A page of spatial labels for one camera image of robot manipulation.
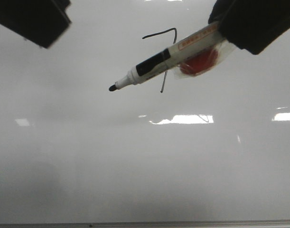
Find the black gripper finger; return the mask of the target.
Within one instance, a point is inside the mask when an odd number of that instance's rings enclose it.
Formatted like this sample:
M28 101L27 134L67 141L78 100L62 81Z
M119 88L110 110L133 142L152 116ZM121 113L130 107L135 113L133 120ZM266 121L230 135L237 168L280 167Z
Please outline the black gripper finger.
M290 29L290 0L218 0L208 23L239 49L260 54Z
M0 24L49 48L69 28L69 0L0 0Z

